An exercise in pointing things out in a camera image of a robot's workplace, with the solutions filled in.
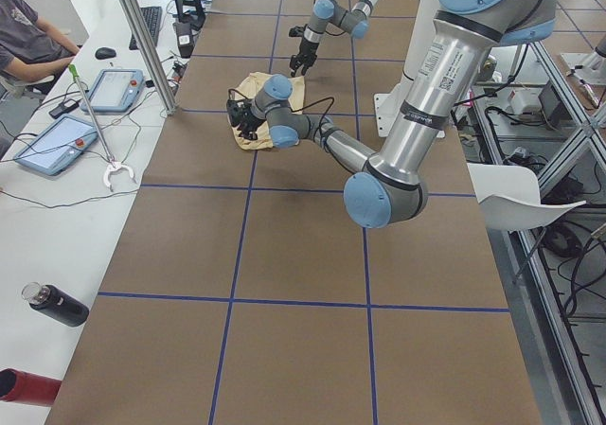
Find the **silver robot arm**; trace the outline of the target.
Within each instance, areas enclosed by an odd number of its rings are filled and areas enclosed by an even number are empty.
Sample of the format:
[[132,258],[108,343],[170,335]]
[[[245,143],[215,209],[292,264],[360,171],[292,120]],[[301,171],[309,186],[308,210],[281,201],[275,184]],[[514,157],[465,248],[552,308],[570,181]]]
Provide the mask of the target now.
[[353,39],[363,38],[368,31],[368,18],[378,1],[357,0],[352,9],[345,9],[336,0],[315,0],[308,23],[303,27],[292,27],[289,31],[290,37],[300,38],[298,52],[289,62],[291,76],[295,77],[298,71],[304,76],[313,67],[328,25],[340,28]]
[[383,146],[373,151],[321,115],[303,115],[290,105],[293,86],[276,74],[254,97],[229,99],[229,122],[251,140],[267,125],[272,143],[289,148],[311,140],[350,172],[344,188],[349,216],[366,228],[415,218],[427,202],[419,167],[467,93],[480,63],[496,46],[547,38],[557,0],[437,0],[436,34],[408,94],[402,99]]

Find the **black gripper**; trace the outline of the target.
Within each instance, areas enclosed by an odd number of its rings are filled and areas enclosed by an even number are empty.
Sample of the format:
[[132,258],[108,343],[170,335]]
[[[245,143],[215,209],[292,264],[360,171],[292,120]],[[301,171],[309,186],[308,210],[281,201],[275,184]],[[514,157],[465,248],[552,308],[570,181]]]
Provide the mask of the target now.
[[307,71],[313,67],[317,59],[317,49],[319,43],[311,42],[307,39],[302,39],[299,45],[299,50],[296,55],[293,55],[289,62],[291,76],[295,77],[299,68],[301,74],[306,75]]
[[245,140],[258,140],[257,130],[264,120],[256,117],[250,107],[242,107],[237,111],[239,137]]

